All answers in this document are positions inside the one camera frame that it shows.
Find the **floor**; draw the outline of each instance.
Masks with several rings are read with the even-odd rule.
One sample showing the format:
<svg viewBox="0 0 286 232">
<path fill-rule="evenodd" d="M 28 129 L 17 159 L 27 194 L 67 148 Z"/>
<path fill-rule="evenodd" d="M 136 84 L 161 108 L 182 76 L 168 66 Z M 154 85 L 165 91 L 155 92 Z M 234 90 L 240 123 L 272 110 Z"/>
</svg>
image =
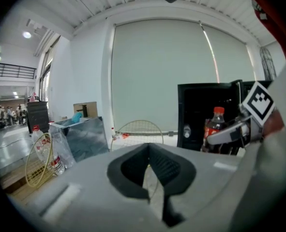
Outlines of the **floor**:
<svg viewBox="0 0 286 232">
<path fill-rule="evenodd" d="M 32 140 L 26 125 L 0 130 L 0 177 L 26 163 Z"/>
<path fill-rule="evenodd" d="M 55 177 L 52 177 L 39 188 L 32 188 L 25 184 L 9 196 L 15 199 L 19 204 L 27 205 L 30 201 L 34 200 L 42 190 L 44 190 L 48 185 L 51 185 L 54 180 Z"/>
</svg>

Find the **wall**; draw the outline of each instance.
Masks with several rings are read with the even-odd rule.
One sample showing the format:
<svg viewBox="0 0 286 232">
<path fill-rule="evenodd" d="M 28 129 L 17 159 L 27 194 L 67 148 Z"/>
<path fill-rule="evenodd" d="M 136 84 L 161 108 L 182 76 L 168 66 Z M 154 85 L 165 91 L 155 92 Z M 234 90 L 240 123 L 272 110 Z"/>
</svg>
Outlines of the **wall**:
<svg viewBox="0 0 286 232">
<path fill-rule="evenodd" d="M 267 45 L 266 48 L 269 50 L 271 54 L 276 71 L 276 76 L 278 76 L 286 64 L 286 58 L 284 56 L 284 52 L 277 41 Z"/>
<path fill-rule="evenodd" d="M 0 45 L 0 49 L 1 63 L 37 68 L 39 58 L 34 57 L 32 51 L 4 43 Z"/>
<path fill-rule="evenodd" d="M 9 106 L 13 108 L 13 111 L 16 111 L 16 108 L 19 104 L 24 104 L 24 99 L 19 100 L 9 100 L 9 101 L 0 101 L 0 106 L 3 106 L 5 109 Z"/>
<path fill-rule="evenodd" d="M 54 121 L 73 115 L 76 95 L 71 63 L 71 43 L 61 37 L 51 64 L 48 86 L 49 114 Z"/>
<path fill-rule="evenodd" d="M 0 76 L 0 86 L 35 86 L 35 79 Z"/>
<path fill-rule="evenodd" d="M 55 121 L 72 117 L 73 104 L 97 102 L 102 116 L 101 66 L 105 42 L 105 22 L 81 32 L 69 41 L 60 38 L 52 61 L 48 100 Z"/>
</svg>

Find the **water bottle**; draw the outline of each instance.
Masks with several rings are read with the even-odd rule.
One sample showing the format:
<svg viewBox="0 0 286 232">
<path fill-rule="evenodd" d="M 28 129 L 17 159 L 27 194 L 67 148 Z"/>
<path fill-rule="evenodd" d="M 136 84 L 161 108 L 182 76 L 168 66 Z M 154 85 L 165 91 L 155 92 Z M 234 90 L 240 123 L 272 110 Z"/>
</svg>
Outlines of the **water bottle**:
<svg viewBox="0 0 286 232">
<path fill-rule="evenodd" d="M 40 130 L 40 127 L 38 125 L 34 126 L 33 127 L 33 130 L 32 130 L 32 135 L 31 135 L 31 139 L 33 141 L 33 143 L 35 144 L 34 146 L 34 150 L 35 150 L 35 153 L 37 155 L 37 157 L 43 162 L 45 163 L 45 157 L 44 157 L 44 154 L 43 154 L 43 142 L 42 140 L 39 140 L 38 139 L 43 135 L 44 133 Z"/>
<path fill-rule="evenodd" d="M 66 169 L 71 168 L 76 162 L 63 132 L 52 126 L 49 128 L 49 132 L 51 134 L 54 152 L 58 153 L 58 156 Z"/>
<path fill-rule="evenodd" d="M 65 171 L 64 164 L 62 163 L 58 154 L 54 154 L 53 161 L 50 163 L 56 175 L 61 175 Z"/>
<path fill-rule="evenodd" d="M 183 127 L 183 136 L 185 138 L 189 138 L 191 135 L 191 129 L 190 129 L 190 126 L 188 124 L 185 124 L 184 127 Z"/>
</svg>

